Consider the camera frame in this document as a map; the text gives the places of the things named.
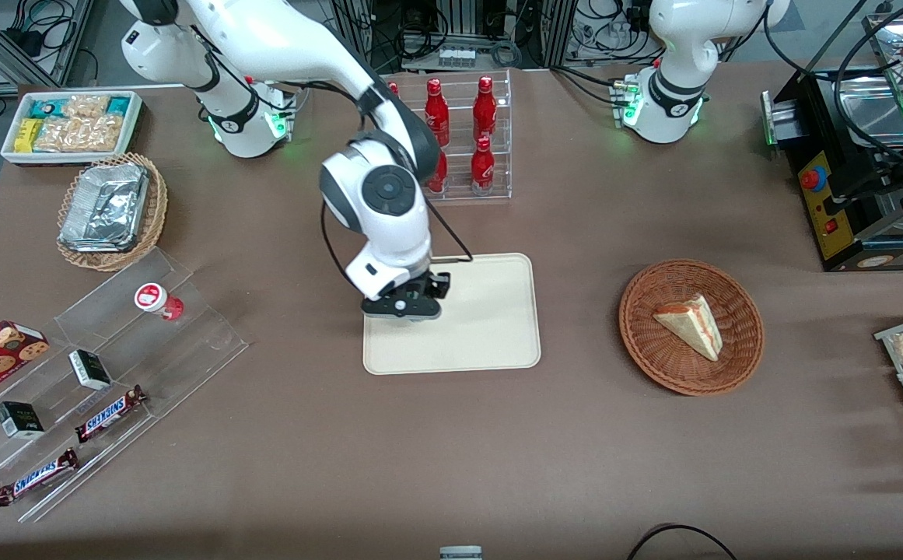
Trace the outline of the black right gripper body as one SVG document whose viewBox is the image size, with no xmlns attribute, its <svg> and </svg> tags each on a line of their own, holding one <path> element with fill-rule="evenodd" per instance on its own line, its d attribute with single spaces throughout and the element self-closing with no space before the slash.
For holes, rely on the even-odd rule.
<svg viewBox="0 0 903 560">
<path fill-rule="evenodd" d="M 451 286 L 449 272 L 427 271 L 401 286 L 392 288 L 377 300 L 363 300 L 362 314 L 374 318 L 398 318 L 429 321 L 442 313 L 443 300 Z"/>
</svg>

